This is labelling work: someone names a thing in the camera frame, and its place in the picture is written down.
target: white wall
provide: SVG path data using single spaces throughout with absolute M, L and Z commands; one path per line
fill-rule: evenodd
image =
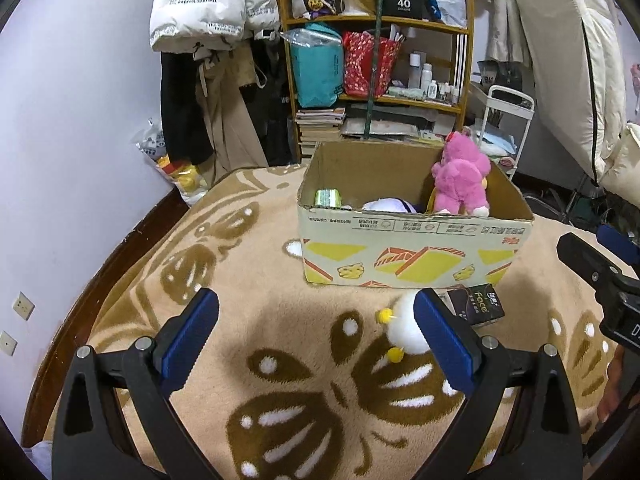
M 169 190 L 130 145 L 159 117 L 152 1 L 22 0 L 0 32 L 0 330 L 18 341 L 0 353 L 0 414 L 16 435 L 70 307 Z

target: stuffed toy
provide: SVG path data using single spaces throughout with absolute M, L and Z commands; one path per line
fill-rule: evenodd
M 460 214 L 464 206 L 471 216 L 489 216 L 486 200 L 486 176 L 491 171 L 489 158 L 469 137 L 453 132 L 447 137 L 442 161 L 431 168 L 435 179 L 436 214 Z
M 405 354 L 422 355 L 429 351 L 429 344 L 415 322 L 415 295 L 416 291 L 405 293 L 393 308 L 376 312 L 376 321 L 385 326 L 386 339 L 392 344 L 386 352 L 391 363 L 399 363 Z
M 387 213 L 416 213 L 415 207 L 401 198 L 382 198 L 374 202 L 367 202 L 362 206 L 362 210 Z

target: cardboard box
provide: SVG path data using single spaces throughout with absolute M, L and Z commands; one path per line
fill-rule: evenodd
M 495 165 L 487 177 L 489 218 L 363 212 L 363 204 L 402 198 L 424 205 L 442 150 L 394 142 L 321 144 L 298 190 L 305 277 L 311 283 L 447 288 L 504 276 L 533 229 L 520 191 Z M 315 207 L 335 188 L 353 210 Z

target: human hand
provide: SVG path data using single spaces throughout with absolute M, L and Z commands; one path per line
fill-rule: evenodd
M 598 404 L 598 420 L 605 422 L 611 413 L 616 411 L 616 408 L 620 405 L 622 400 L 620 397 L 620 380 L 622 378 L 622 364 L 625 355 L 625 348 L 622 345 L 618 345 L 616 351 L 613 354 L 613 360 L 610 362 L 607 368 L 607 385 L 604 388 L 604 394 L 602 400 Z M 631 399 L 629 407 L 632 408 L 636 404 L 640 403 L 640 394 Z

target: shelf rack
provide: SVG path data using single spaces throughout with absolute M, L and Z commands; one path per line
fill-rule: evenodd
M 515 95 L 522 99 L 524 102 L 529 103 L 529 107 L 526 108 L 524 106 L 518 106 L 510 102 L 503 101 L 502 99 L 495 98 L 494 92 L 503 92 Z M 533 120 L 533 116 L 536 113 L 536 101 L 531 96 L 500 85 L 491 86 L 491 88 L 489 88 L 489 92 L 485 94 L 478 83 L 471 83 L 470 94 L 472 97 L 475 97 L 484 105 L 484 117 L 482 118 L 482 130 L 480 131 L 480 136 L 478 137 L 478 146 L 482 144 L 482 139 L 484 139 L 484 132 L 486 130 L 486 124 L 489 118 L 490 110 L 500 110 L 503 113 L 515 115 L 527 121 L 527 125 L 525 126 L 524 133 L 522 135 L 522 140 L 520 141 L 520 146 L 518 147 L 518 153 L 516 154 L 515 165 L 510 170 L 504 170 L 504 173 L 507 174 L 509 180 L 512 180 L 513 175 L 518 170 L 520 155 L 522 155 L 524 143 L 527 142 L 529 127 L 531 126 L 531 121 Z
M 298 28 L 309 20 L 304 18 L 294 18 L 291 12 L 290 0 L 278 0 L 278 9 L 280 11 L 280 21 L 282 22 L 282 30 L 290 30 L 292 28 Z M 471 65 L 473 58 L 473 44 L 474 44 L 474 16 L 475 7 L 474 0 L 466 0 L 466 16 L 467 16 L 467 28 L 451 27 L 444 25 L 443 23 L 429 22 L 427 20 L 412 20 L 410 18 L 400 18 L 397 16 L 382 16 L 382 23 L 395 23 L 402 27 L 414 27 L 424 30 L 434 30 L 435 32 L 442 32 L 444 34 L 451 35 L 451 56 L 449 59 L 441 59 L 436 57 L 427 57 L 427 62 L 430 62 L 434 66 L 443 66 L 449 68 L 449 83 L 455 84 L 456 69 L 461 68 L 462 80 L 459 81 L 458 88 L 460 88 L 460 101 L 456 106 L 449 106 L 443 103 L 434 101 L 415 101 L 411 99 L 402 99 L 392 96 L 380 96 L 375 98 L 375 102 L 378 104 L 391 104 L 399 106 L 415 106 L 421 108 L 432 108 L 439 112 L 449 113 L 456 116 L 456 128 L 461 130 L 464 125 L 466 103 L 468 100 L 468 93 L 470 89 L 471 78 Z M 345 16 L 338 14 L 337 16 L 320 16 L 313 20 L 314 22 L 325 23 L 354 23 L 354 24 L 375 24 L 375 16 Z M 291 96 L 291 116 L 296 117 L 298 111 L 296 85 L 293 77 L 293 70 L 291 67 L 291 52 L 289 43 L 284 42 L 285 56 L 287 62 L 287 76 L 289 79 L 289 95 Z M 359 98 L 350 96 L 347 94 L 341 94 L 338 100 L 343 101 L 359 101 L 366 102 L 366 98 Z M 293 123 L 294 138 L 296 139 L 296 151 L 298 158 L 302 158 L 300 152 L 300 131 L 297 124 Z

